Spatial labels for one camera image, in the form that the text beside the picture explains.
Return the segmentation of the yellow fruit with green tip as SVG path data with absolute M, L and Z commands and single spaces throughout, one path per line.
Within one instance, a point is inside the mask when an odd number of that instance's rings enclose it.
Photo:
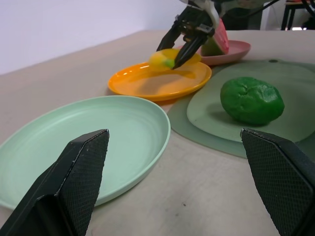
M 149 66 L 154 71 L 168 71 L 174 69 L 175 58 L 180 49 L 164 49 L 154 52 L 148 61 Z

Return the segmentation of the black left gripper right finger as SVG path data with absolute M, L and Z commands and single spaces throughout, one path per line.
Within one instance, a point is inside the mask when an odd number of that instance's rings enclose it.
M 281 236 L 315 236 L 315 163 L 292 141 L 244 128 L 255 187 Z

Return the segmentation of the pale green round plate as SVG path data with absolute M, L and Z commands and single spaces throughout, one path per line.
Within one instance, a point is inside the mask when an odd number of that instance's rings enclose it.
M 170 121 L 157 104 L 138 97 L 104 96 L 75 102 L 28 123 L 0 145 L 0 206 L 14 209 L 70 142 L 109 134 L 96 205 L 144 179 L 162 156 Z

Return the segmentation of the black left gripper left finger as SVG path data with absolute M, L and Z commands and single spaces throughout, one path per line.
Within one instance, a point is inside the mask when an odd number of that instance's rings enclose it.
M 32 184 L 0 236 L 85 236 L 98 198 L 109 131 L 70 141 Z

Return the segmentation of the pink round plate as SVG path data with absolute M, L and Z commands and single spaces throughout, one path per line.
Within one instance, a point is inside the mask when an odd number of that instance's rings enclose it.
M 197 51 L 197 56 L 189 59 L 185 65 L 202 62 L 208 66 L 217 66 L 241 60 L 251 49 L 249 43 L 243 41 L 228 41 L 227 54 L 220 54 L 220 49 L 215 42 L 207 42 Z

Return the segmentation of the green bumpy round fruit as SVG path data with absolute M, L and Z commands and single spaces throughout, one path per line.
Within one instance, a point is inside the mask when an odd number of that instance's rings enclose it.
M 253 77 L 225 82 L 220 89 L 220 102 L 234 120 L 254 126 L 276 120 L 285 109 L 278 89 Z

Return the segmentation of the dark green mat with hole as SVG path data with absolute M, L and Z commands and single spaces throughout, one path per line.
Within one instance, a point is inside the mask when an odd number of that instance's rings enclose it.
M 283 63 L 297 65 L 315 73 L 315 64 L 286 61 Z M 213 76 L 232 65 L 233 64 L 227 64 L 214 67 L 212 70 Z M 187 107 L 193 96 L 194 94 L 191 94 L 179 99 L 168 111 L 167 114 L 170 119 L 171 128 L 174 132 L 197 144 L 246 159 L 246 152 L 242 143 L 225 140 L 208 134 L 190 123 L 187 118 Z M 315 145 L 315 133 L 300 141 L 297 145 L 310 159 L 315 162 L 315 150 L 312 148 L 312 145 Z

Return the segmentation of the black frame furniture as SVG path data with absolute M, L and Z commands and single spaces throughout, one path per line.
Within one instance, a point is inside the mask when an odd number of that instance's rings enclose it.
M 310 18 L 302 24 L 304 30 L 315 30 L 315 0 L 286 0 L 281 30 L 291 30 L 295 11 L 297 9 L 305 9 Z

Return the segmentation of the watermelon slice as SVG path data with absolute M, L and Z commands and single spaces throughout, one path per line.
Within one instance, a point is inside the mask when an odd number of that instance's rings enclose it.
M 209 37 L 204 45 L 201 46 L 201 55 L 203 57 L 221 56 L 229 52 L 229 41 L 226 29 L 222 19 L 215 30 L 215 34 Z

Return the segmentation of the sage green plate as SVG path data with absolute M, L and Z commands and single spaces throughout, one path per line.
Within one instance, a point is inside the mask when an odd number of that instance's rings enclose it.
M 283 114 L 264 126 L 233 120 L 220 102 L 222 85 L 233 78 L 253 77 L 278 89 L 284 101 Z M 190 100 L 189 121 L 209 134 L 240 142 L 242 128 L 250 128 L 299 142 L 315 131 L 315 72 L 296 64 L 250 61 L 230 65 L 209 80 Z

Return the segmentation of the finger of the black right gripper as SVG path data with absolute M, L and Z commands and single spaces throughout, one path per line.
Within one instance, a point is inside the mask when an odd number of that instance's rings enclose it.
M 162 38 L 159 46 L 157 47 L 157 51 L 173 48 L 175 45 L 175 41 L 178 39 L 180 35 L 181 35 L 180 24 L 174 23 L 171 29 Z
M 192 38 L 187 38 L 184 46 L 179 50 L 178 54 L 174 60 L 174 67 L 172 69 L 177 69 L 184 65 L 192 56 L 197 52 L 197 50 L 207 41 L 208 36 L 195 36 Z

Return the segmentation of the orange round plate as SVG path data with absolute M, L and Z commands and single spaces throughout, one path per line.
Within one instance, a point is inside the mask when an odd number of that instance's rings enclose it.
M 169 71 L 153 71 L 144 62 L 115 73 L 108 88 L 115 94 L 158 102 L 189 95 L 202 88 L 211 76 L 211 68 L 201 62 Z

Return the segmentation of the dark bulky background object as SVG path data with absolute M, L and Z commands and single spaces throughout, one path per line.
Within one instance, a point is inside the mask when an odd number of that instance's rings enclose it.
M 259 30 L 262 12 L 245 16 L 263 7 L 260 0 L 230 0 L 222 4 L 221 19 L 226 30 Z

